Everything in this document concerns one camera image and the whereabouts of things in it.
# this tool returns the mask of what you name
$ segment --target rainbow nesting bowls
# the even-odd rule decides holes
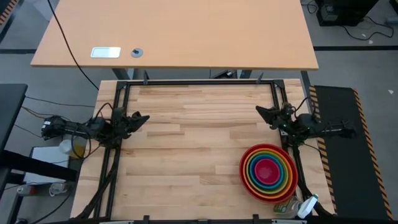
[[[290,156],[271,144],[249,148],[239,164],[239,175],[253,197],[268,203],[287,200],[298,182],[297,169]]]

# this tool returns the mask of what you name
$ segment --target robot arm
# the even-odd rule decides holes
[[[279,128],[287,133],[290,141],[298,144],[303,143],[308,138],[325,136],[352,138],[355,135],[355,130],[349,126],[348,122],[324,124],[313,114],[300,114],[293,121],[292,115],[295,110],[290,103],[284,103],[281,110],[260,106],[256,106],[256,110],[264,121],[270,125],[271,129]]]
[[[101,145],[112,147],[118,140],[130,137],[130,133],[136,132],[149,119],[149,116],[141,116],[138,111],[128,117],[124,108],[114,109],[112,117],[113,120],[110,122],[97,117],[85,123],[77,123],[67,121],[60,116],[52,116],[44,120],[42,136],[48,140],[70,134],[85,139],[95,139]]]

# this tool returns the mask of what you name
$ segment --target wooden desk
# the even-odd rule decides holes
[[[298,0],[61,0],[55,13],[82,67],[318,68]],[[93,47],[121,55],[91,58]],[[76,66],[54,19],[31,65]]]
[[[285,80],[285,87],[293,105],[304,99],[299,79]],[[116,81],[101,83],[96,110],[113,104],[115,88]],[[280,146],[278,132],[269,129],[256,105],[273,105],[269,85],[133,86],[128,114],[138,110],[150,120],[122,143],[112,219],[247,219],[254,213],[273,218],[273,205],[252,198],[238,175],[247,148]],[[103,114],[109,117],[110,109]],[[316,146],[314,139],[306,143]],[[308,188],[332,212],[319,152],[306,146],[300,151]],[[100,149],[83,163],[72,217],[98,187],[103,153]]]

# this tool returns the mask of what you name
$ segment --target plastic bottle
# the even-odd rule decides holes
[[[291,196],[288,200],[277,203],[274,206],[274,213],[279,218],[294,218],[299,212],[301,201],[296,196]]]
[[[288,200],[277,203],[274,206],[274,213],[279,218],[294,218],[296,215],[305,218],[312,211],[317,201],[317,194],[312,195],[304,202],[299,201],[296,196],[291,196]]]
[[[74,158],[79,158],[81,156],[84,155],[85,153],[85,148],[83,146],[80,145],[76,145],[75,144],[75,151],[76,153],[79,155],[77,156],[73,151],[72,151],[72,142],[69,139],[63,140],[60,145],[59,145],[59,149],[61,152],[63,152],[66,155],[69,155],[70,157],[74,157]]]

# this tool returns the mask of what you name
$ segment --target gray grommet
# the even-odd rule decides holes
[[[144,53],[142,49],[134,49],[131,52],[132,57],[141,57],[141,55]]]

